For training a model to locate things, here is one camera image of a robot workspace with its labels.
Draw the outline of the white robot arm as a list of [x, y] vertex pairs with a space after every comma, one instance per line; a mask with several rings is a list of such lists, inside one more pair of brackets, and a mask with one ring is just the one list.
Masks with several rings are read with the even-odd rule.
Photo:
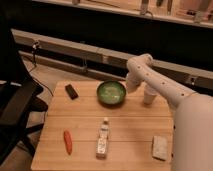
[[150, 54], [127, 61], [128, 92], [145, 81], [175, 108], [171, 171], [213, 171], [213, 97], [154, 71]]

